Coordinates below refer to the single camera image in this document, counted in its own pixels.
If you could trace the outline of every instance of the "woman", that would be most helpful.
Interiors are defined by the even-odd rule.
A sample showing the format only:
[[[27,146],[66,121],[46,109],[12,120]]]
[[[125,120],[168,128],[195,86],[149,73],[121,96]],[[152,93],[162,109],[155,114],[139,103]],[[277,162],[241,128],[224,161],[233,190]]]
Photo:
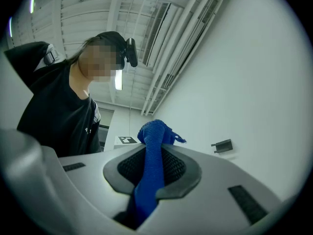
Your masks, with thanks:
[[[124,68],[126,42],[117,32],[104,32],[64,61],[52,47],[35,42],[5,52],[34,94],[17,129],[52,147],[58,157],[100,152],[100,114],[88,86],[93,80],[108,82]]]

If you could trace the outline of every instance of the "blue towel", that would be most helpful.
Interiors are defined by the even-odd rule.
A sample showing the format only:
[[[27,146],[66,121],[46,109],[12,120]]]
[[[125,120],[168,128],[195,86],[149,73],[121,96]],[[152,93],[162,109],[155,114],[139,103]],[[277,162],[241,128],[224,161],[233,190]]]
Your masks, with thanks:
[[[161,144],[174,144],[175,140],[185,143],[186,140],[158,119],[146,123],[137,137],[146,144],[143,176],[134,189],[135,218],[139,226],[157,207],[156,192],[164,187]]]

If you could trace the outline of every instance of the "black shirt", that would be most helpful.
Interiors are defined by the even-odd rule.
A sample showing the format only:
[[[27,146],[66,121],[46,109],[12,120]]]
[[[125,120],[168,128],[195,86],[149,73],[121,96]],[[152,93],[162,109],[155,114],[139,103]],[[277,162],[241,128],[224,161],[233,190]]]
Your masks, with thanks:
[[[100,152],[98,107],[90,96],[81,100],[69,86],[68,61],[34,71],[48,45],[36,42],[5,52],[34,94],[17,129],[52,147],[58,157]]]

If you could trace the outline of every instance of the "black bracket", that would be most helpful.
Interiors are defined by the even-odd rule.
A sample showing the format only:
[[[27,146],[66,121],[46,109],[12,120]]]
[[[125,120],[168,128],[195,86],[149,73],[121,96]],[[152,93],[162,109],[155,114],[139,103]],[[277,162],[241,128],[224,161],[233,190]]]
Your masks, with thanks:
[[[233,149],[233,145],[230,139],[219,142],[219,143],[214,143],[211,146],[212,147],[216,146],[216,151],[214,151],[214,153],[221,153],[221,152],[230,151]]]

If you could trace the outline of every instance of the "black velcro strip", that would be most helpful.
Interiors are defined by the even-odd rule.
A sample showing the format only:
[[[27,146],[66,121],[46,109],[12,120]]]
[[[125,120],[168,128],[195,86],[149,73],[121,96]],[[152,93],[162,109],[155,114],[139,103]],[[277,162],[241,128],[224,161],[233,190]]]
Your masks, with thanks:
[[[64,171],[70,171],[70,170],[75,170],[75,169],[78,169],[78,168],[81,168],[84,166],[86,166],[86,165],[83,163],[76,163],[76,164],[65,165],[65,166],[63,166],[63,169],[64,169]]]
[[[230,187],[228,190],[251,225],[268,214],[268,212],[242,186]]]

